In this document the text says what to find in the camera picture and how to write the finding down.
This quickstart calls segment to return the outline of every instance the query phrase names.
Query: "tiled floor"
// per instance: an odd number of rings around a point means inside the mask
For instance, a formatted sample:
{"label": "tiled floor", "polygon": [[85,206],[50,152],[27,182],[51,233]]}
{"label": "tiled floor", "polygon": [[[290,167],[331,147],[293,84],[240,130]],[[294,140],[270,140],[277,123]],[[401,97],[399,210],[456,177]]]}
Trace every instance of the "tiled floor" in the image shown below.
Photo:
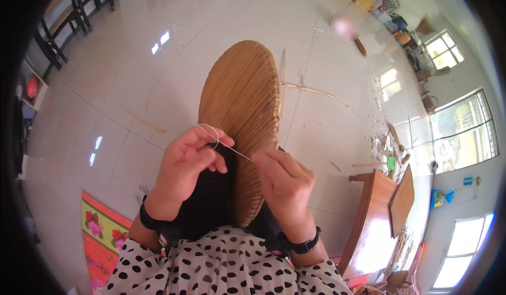
{"label": "tiled floor", "polygon": [[[337,12],[360,22],[368,58],[353,42],[330,32]],[[421,234],[432,148],[420,89],[383,24],[357,12],[350,1],[117,0],[115,12],[106,8],[91,22],[94,32],[79,34],[65,49],[69,63],[51,71],[50,89],[30,133],[24,186],[40,239],[52,241],[48,252],[80,293],[89,292],[79,225],[81,190],[133,219],[139,185],[154,185],[164,148],[195,123],[212,65],[244,39],[272,51],[281,78],[286,49],[288,83],[303,82],[338,97],[288,89],[280,122],[280,145],[317,177],[310,208],[329,254],[342,254],[358,209],[361,184],[348,176],[371,171],[352,165],[374,162],[366,137],[384,133],[387,120],[412,148],[416,198],[408,224]],[[169,39],[161,44],[166,32]],[[385,101],[377,79],[392,68],[401,89]],[[123,106],[166,132],[136,120]]]}

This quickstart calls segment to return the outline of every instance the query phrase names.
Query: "black fabric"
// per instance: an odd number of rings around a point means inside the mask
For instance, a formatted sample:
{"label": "black fabric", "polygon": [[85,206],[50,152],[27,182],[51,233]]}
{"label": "black fabric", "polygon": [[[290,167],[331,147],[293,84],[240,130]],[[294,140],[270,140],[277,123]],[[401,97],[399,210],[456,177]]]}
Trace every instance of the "black fabric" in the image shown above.
{"label": "black fabric", "polygon": [[232,189],[237,174],[236,153],[218,144],[216,151],[225,159],[228,172],[206,169],[200,173],[193,194],[183,202],[171,226],[180,229],[180,239],[198,240],[213,228],[233,223]]}

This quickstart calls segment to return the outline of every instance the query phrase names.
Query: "plastic bag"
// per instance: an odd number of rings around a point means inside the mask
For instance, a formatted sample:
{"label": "plastic bag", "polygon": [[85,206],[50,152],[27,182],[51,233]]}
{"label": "plastic bag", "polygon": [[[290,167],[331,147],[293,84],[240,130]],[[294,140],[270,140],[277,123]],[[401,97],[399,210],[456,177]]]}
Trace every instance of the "plastic bag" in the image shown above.
{"label": "plastic bag", "polygon": [[450,190],[448,191],[448,193],[445,193],[443,191],[439,191],[436,189],[432,189],[431,205],[429,206],[429,209],[431,210],[435,207],[441,206],[445,200],[448,203],[451,203],[451,201],[453,200],[453,194],[454,194],[453,187],[450,187]]}

